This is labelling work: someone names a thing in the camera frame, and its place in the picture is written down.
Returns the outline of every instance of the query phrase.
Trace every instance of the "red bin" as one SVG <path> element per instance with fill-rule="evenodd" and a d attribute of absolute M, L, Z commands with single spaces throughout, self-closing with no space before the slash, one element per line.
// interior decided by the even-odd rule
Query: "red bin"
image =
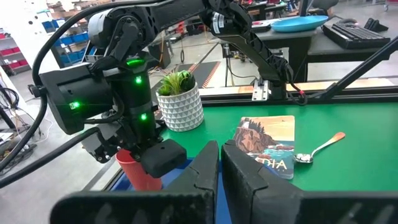
<path fill-rule="evenodd" d="M 9 55 L 12 54 L 13 51 L 12 49 L 4 49 L 4 50 L 0 50 L 1 55 Z"/>
<path fill-rule="evenodd" d="M 20 66 L 27 65 L 27 60 L 22 59 L 22 60 L 19 60 L 18 63 Z"/>
<path fill-rule="evenodd" d="M 20 51 L 21 51 L 21 50 L 19 49 L 19 47 L 14 47 L 14 48 L 12 48 L 11 50 L 12 50 L 12 52 L 14 52 L 14 53 L 17 53 L 17 52 L 20 52 Z"/>
<path fill-rule="evenodd" d="M 17 68 L 17 67 L 20 67 L 19 62 L 11 63 L 11 64 L 9 64 L 9 66 L 10 66 L 10 68 Z"/>

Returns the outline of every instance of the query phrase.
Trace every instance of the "succulent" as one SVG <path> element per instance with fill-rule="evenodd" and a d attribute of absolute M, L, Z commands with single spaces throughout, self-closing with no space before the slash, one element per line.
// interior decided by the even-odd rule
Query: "succulent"
<path fill-rule="evenodd" d="M 186 70 L 171 72 L 160 82 L 162 86 L 157 90 L 160 96 L 179 95 L 195 87 L 195 77 Z"/>

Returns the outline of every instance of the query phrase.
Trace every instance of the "white geometric planter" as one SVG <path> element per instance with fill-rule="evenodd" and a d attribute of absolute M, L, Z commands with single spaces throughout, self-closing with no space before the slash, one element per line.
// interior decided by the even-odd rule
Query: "white geometric planter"
<path fill-rule="evenodd" d="M 177 96 L 159 96 L 156 92 L 159 109 L 168 128 L 172 131 L 188 131 L 203 121 L 198 84 L 188 92 Z"/>

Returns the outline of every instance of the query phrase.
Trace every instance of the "potted plant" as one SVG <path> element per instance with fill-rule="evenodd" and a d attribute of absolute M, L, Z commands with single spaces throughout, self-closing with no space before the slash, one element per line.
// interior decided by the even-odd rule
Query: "potted plant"
<path fill-rule="evenodd" d="M 188 131 L 203 121 L 198 84 L 188 71 L 172 71 L 161 80 L 156 91 L 159 109 L 172 131 Z"/>

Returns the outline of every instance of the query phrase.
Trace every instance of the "book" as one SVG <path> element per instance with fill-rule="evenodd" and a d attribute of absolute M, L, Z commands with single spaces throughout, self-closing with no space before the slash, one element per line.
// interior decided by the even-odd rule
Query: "book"
<path fill-rule="evenodd" d="M 233 139 L 240 150 L 281 178 L 293 178 L 294 116 L 243 117 Z"/>

